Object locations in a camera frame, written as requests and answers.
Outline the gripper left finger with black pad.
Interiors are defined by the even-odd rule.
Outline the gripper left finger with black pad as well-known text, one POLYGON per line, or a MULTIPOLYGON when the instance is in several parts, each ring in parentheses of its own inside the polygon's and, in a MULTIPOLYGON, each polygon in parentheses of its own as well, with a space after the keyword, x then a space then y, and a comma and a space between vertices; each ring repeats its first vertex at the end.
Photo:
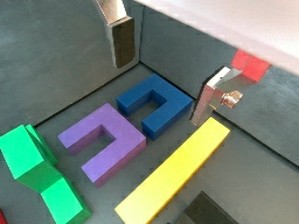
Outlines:
POLYGON ((126 15, 122 0, 93 0, 93 2, 105 23, 113 65, 121 68, 136 56, 134 19, 126 15))

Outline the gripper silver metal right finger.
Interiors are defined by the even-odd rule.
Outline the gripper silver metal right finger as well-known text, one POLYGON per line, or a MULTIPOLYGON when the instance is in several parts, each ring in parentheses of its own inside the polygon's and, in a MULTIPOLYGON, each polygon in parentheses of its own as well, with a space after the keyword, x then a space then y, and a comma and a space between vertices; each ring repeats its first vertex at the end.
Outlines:
POLYGON ((201 85, 190 113, 190 123, 201 126, 212 112, 221 106, 233 109, 242 98, 240 89, 254 83, 253 78, 242 71, 222 66, 201 85))

